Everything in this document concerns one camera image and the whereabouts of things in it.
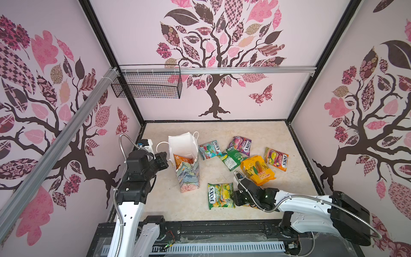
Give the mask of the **orange snack packet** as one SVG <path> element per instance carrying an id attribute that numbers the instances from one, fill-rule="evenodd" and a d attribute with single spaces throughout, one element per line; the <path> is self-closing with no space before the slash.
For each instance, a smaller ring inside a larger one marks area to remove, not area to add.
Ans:
<path id="1" fill-rule="evenodd" d="M 174 161 L 175 161 L 177 170 L 183 169 L 183 168 L 190 169 L 194 164 L 193 158 L 183 157 L 183 156 L 179 156 L 175 154 L 173 156 L 174 156 Z"/>

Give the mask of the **yellow green Fox's candy bag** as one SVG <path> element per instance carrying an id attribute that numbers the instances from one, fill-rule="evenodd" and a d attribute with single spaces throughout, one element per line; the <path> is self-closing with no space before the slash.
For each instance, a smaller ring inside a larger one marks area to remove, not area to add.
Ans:
<path id="1" fill-rule="evenodd" d="M 232 195 L 233 184 L 210 184 L 208 183 L 208 207 L 213 208 L 235 208 Z"/>

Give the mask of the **floral white paper bag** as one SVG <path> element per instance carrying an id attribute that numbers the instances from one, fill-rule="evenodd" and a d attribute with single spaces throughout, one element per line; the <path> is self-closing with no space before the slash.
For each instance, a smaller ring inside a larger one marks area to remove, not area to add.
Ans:
<path id="1" fill-rule="evenodd" d="M 199 133 L 186 132 L 178 136 L 168 136 L 168 141 L 156 145 L 156 151 L 161 144 L 168 145 L 168 161 L 175 170 L 181 193 L 200 188 L 200 151 L 198 146 Z"/>

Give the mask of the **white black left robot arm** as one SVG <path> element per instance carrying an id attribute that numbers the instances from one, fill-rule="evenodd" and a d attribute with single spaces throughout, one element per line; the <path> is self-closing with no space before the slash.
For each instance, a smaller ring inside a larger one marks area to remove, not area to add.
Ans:
<path id="1" fill-rule="evenodd" d="M 132 151 L 125 159 L 127 170 L 113 199 L 117 221 L 110 244 L 110 257 L 147 257 L 163 231 L 163 216 L 147 218 L 138 227 L 153 180 L 169 167 L 167 153 L 153 154 L 145 149 Z"/>

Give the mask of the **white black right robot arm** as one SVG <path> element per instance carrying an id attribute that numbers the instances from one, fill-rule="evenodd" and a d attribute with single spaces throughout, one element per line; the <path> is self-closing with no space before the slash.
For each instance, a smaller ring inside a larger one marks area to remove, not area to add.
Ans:
<path id="1" fill-rule="evenodd" d="M 291 237 L 307 232 L 330 233 L 360 246 L 370 246 L 371 239 L 382 239 L 371 222 L 369 211 L 349 197 L 335 191 L 331 195 L 307 196 L 261 188 L 239 171 L 234 172 L 237 206 L 249 205 L 265 213 L 282 212 L 282 234 Z"/>

